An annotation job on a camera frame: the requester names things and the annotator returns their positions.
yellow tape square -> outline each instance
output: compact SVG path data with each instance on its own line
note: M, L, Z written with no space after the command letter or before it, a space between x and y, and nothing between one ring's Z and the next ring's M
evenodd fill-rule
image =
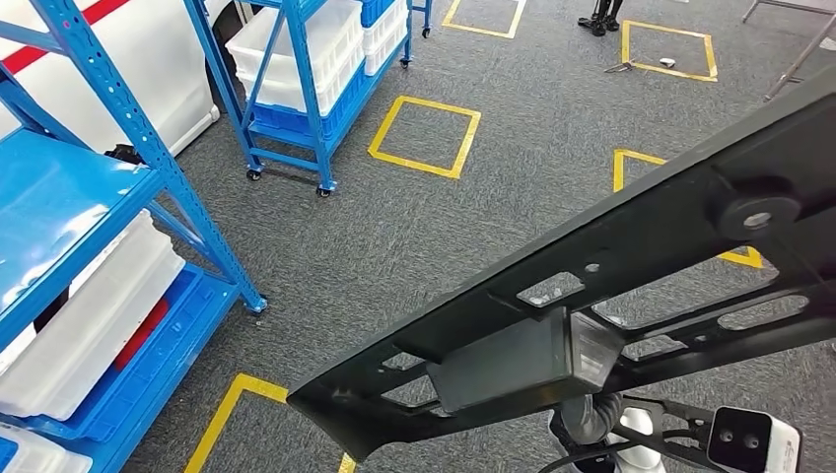
M392 122L397 116L397 113L400 111L400 108L405 103L415 103L417 105L428 106L430 108L437 108L439 110L451 111L453 113L460 113L470 117L470 122L467 124L467 130L464 132L464 139L461 141L461 146L458 147L458 153L455 155L455 160L453 161L452 168L439 168L438 166L427 165L425 163L408 160L406 158L390 155L389 153L381 151L381 144L383 143L383 138L386 136L386 133L389 132L389 128L391 127ZM375 135L375 138L372 140L372 144L369 146L369 154L372 155L372 157L374 158L389 163L394 163L396 165L406 166L412 169L418 169L426 172L431 172L433 174L443 175L444 177L449 177L451 179L458 179L461 176L461 170L464 168L464 161L467 159L467 153L470 152L470 146L473 144L473 136L476 134L476 127L479 126L479 120L481 119L481 117L482 113L475 110L468 110L467 108L461 108L459 106L454 105L447 105L446 103L440 103L437 101L425 101L424 99L400 96L397 99L395 99L394 103L392 104L392 107L389 109L389 112L383 119L381 128L378 129L378 133Z
M700 74L688 74L685 72L675 71L673 69L666 69L664 67L653 66L650 64L643 64L641 62L633 62L630 57L630 29L647 28L649 30L656 30L658 32L687 34L689 36L702 37L706 49L706 64L708 65L709 74L703 76ZM669 76L684 77L687 79L694 79L695 81L717 82L717 61L714 59L714 47L711 45L711 35L695 32L687 32L685 30L675 30L673 28L660 27L658 25L651 25L648 23L633 22L626 20L621 24L621 62L630 62L638 69L645 69L647 71L661 72Z
M493 32L491 30L483 30L481 28L475 27L466 27L465 25L457 25L453 23L453 15L455 15L455 11L458 10L458 4L461 3L461 0L453 0L453 4L450 5L450 9L447 10L447 14L445 15L445 18L442 20L442 26L448 28L455 28L457 30L464 30L466 32L489 34L491 36L513 39L514 36L517 35L517 25L520 24L520 18L523 16L523 8L525 8L526 0L515 1L517 2L517 9L514 11L514 18L511 19L511 26L504 33Z
M221 405L218 406L218 410L212 417L212 421L209 422L209 427L203 433L203 437L200 439L197 448L194 449L194 453L189 458L183 473L200 473L200 470L209 458L209 453L212 452L215 442L221 436L221 431L224 430L224 426L230 420L233 409L235 409L244 391L254 392L276 402L287 404L287 389L284 387L248 374L239 373L224 395ZM357 464L354 460L343 453L337 473L354 473L356 466Z
M652 165L661 166L665 163L662 158L646 155L637 151L631 150L615 150L612 154L612 191L618 192L624 188L624 159L633 158L635 160L650 163ZM727 251L723 254L717 255L718 258L731 261L732 263L751 266L753 268L763 268L763 258L760 253L751 246L746 247L746 254L739 254L732 251Z

blue plastic crate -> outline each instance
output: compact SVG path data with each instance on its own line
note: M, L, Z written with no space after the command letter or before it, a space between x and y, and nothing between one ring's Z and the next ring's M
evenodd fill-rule
M163 295L169 311L130 363L121 371L110 367L72 417L56 421L47 416L22 420L30 429L62 439L108 441L116 428L142 398L152 379L170 360L171 354L201 313L207 298L194 297L203 270L186 264Z
M363 28L371 28L395 0L360 0L363 10L360 12L360 24Z
M357 68L354 76L351 77L351 80L345 86L345 90L340 94L334 107L331 108L331 112L327 116L321 117L322 134L326 140L339 133L342 129L340 124L349 118L351 104L361 99L363 83L366 80L366 76L363 74L365 70L366 59L363 59L360 67ZM308 123L308 115L295 108L256 103L252 107L252 111L255 116L255 123L259 125L277 130L302 133L306 136L314 135Z
M18 452L18 443L9 439L0 438L0 471L6 469L15 453Z

white plastic bin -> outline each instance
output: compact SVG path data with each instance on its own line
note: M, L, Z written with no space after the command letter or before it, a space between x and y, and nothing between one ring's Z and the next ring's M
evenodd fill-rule
M184 265L143 212L0 375L0 412L67 420Z
M370 28L363 28L363 49L366 54L374 54L396 27L406 27L408 15L406 0L395 0Z
M362 8L361 3L353 0L328 0L306 22L313 83L318 90L326 88L329 79L342 66L346 53L362 40ZM227 42L227 49L236 61L237 75L254 78L258 73L277 14L276 9L263 8ZM287 20L276 38L264 79L300 87Z
M374 76L381 70L381 66L395 51L400 41L406 36L406 12L402 17L402 22L394 25L394 28L389 32L380 43L374 46L374 49L366 52L366 70L367 76Z
M319 114L321 116L328 116L331 113L331 109L342 95L345 86L348 85L357 68L360 67L360 63L363 62L362 45L360 40L356 41L347 51L342 66L335 70L334 74L326 79L324 84L321 83L322 87L316 86L316 102L319 104ZM237 75L244 84L244 89L249 97L249 92L255 83L255 76L241 72ZM302 86L299 82L288 84L265 79L258 91L258 103L287 106L301 112L308 109L305 107L305 98L302 96Z
M33 432L0 424L0 438L18 445L3 473L87 473L93 460Z

rolling cart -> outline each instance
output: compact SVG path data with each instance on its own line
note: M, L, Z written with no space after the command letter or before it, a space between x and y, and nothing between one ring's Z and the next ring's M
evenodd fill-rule
M0 22L0 36L67 56L145 165L91 151L38 106L0 65L0 101L22 123L21 128L0 140L0 349L27 329L129 224L147 215L143 209L221 273L180 260L173 272L174 281L165 289L169 305L159 324L125 367L107 368L67 419L0 416L4 423L0 437L21 432L9 425L23 427L25 432L53 442L49 444L60 445L68 454L89 458L86 461L91 472L116 472L232 304L241 298L248 309L261 312L266 300L233 255L75 3L31 3L48 33ZM171 197L181 218L154 200L162 192ZM137 286L136 291L140 292L141 287ZM59 312L50 324L61 316ZM27 450L25 436L18 436L22 443L17 446L8 437L14 436L4 437L0 463L15 461L15 455L24 451L34 451ZM21 461L10 468L20 468ZM0 470L7 464L0 464Z
M263 161L274 161L285 165L316 172L318 174L317 195L326 197L336 188L336 181L331 174L331 157L342 142L345 135L351 128L352 123L360 114L366 102L377 88L383 74L392 62L399 56L399 50L403 48L403 55L400 56L401 67L406 69L411 61L411 32L412 32L412 2L406 0L408 14L406 16L406 35L399 41L392 53L383 60L378 71L372 76L357 74L352 77L345 87L345 91L339 99L332 103L327 116L321 116L319 111L321 98L317 95L314 83L314 76L321 77L322 74L314 70L306 22L319 11L326 0L245 0L246 3L276 9L275 19L269 29L269 37L266 44L262 45L261 51L274 51L277 38L282 34L283 25L286 25L287 34L292 45L292 57L295 59L298 78L302 87L302 102L297 106L275 107L256 102L259 92L262 91L268 79L266 71L271 63L274 54L260 54L260 61L256 73L248 78L250 82L249 97L245 101L244 109L239 105L232 79L227 73L221 50L212 30L206 21L206 11L201 0L184 0L186 10L191 17L192 23L197 31L200 43L206 51L206 59L219 94L227 109L229 118L233 123L236 137L239 140L246 158L246 176L250 180L259 180L264 171ZM385 0L363 0L363 26L367 27L367 17L383 14L385 4L391 4ZM249 27L258 18L247 23ZM255 138L262 137L269 140L285 143L294 147L313 150L315 161L303 160L300 158L276 153L256 145Z

black metal frame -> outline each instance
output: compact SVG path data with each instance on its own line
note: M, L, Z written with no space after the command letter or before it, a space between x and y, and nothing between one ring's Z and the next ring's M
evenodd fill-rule
M524 397L500 396L483 403L478 412L452 415L438 412L439 399L406 405L383 396L427 374L427 366L442 366L463 347L523 320L552 316L556 308L565 316L582 313L625 344L664 334L685 345L639 360L621 355L603 392L836 336L833 123L836 68L435 299L302 382L288 397L289 404L361 461L389 442L464 431L584 394L543 383L527 386ZM769 219L763 223L749 219L753 216ZM638 328L617 325L592 308L742 245L756 248L779 275ZM584 286L544 307L518 298L559 272L574 274ZM793 316L738 331L718 323L724 314L789 295L808 299ZM403 352L424 361L403 370L384 364ZM586 392L595 390L587 386Z

